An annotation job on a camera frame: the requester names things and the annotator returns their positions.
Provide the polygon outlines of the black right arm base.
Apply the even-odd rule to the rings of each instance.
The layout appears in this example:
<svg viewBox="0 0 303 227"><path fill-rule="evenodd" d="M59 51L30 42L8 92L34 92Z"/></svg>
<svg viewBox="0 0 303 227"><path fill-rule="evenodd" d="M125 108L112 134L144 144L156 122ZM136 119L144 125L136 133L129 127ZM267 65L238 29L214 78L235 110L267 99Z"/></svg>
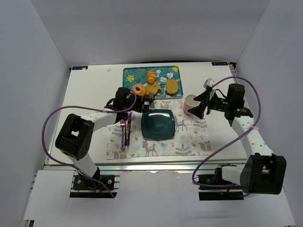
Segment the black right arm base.
<svg viewBox="0 0 303 227"><path fill-rule="evenodd" d="M240 186L228 186L231 182L222 179L222 170L217 167L213 174L198 174L194 177L198 183L200 201L237 201L244 200Z"/></svg>

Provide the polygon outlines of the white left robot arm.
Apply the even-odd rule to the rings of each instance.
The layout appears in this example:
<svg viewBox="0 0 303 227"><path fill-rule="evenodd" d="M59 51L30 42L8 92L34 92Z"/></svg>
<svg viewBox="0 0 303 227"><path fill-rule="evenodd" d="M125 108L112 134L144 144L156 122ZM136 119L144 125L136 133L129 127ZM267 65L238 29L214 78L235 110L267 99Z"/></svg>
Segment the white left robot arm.
<svg viewBox="0 0 303 227"><path fill-rule="evenodd" d="M101 184L100 169L93 163L89 156L92 135L95 131L108 125L120 122L129 111L142 113L146 98L136 95L128 88L120 87L114 98L110 99L102 110L79 116L67 116L57 138L55 146L65 154L74 164L77 171L87 179L91 189L98 188Z"/></svg>

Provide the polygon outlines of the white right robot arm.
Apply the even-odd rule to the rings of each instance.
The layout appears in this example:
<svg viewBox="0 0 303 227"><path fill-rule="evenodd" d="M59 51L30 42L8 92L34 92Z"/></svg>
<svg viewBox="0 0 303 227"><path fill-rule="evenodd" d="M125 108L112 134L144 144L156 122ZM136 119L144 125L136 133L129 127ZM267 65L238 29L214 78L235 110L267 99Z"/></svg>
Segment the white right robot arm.
<svg viewBox="0 0 303 227"><path fill-rule="evenodd" d="M224 98L215 93L216 85L213 80L206 82L204 88L205 91L194 98L199 106L189 109L189 113L203 117L212 110L223 112L225 119L237 133L248 160L243 165L225 164L216 168L214 183L205 184L196 180L193 183L205 188L237 185L246 194L279 194L283 187L286 159L277 156L260 135L252 112L244 106L245 87L230 84Z"/></svg>

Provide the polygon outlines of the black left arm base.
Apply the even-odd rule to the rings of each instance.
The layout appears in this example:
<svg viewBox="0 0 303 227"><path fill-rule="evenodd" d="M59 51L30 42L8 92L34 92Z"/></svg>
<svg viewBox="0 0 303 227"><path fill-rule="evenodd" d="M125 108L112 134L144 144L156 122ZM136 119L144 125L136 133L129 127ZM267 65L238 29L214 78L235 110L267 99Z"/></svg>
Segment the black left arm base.
<svg viewBox="0 0 303 227"><path fill-rule="evenodd" d="M111 191L113 197L104 185L87 179L80 174L74 174L71 184L70 198L113 199L118 192L120 176L100 175L99 180Z"/></svg>

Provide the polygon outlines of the silver metal tongs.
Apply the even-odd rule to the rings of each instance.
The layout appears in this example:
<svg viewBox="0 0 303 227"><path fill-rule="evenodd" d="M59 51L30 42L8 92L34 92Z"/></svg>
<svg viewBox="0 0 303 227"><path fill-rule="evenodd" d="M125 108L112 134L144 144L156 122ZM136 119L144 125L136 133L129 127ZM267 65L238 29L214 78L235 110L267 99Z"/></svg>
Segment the silver metal tongs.
<svg viewBox="0 0 303 227"><path fill-rule="evenodd" d="M147 112L149 110L154 109L154 94L149 94L148 97L145 97L143 103L143 112Z"/></svg>

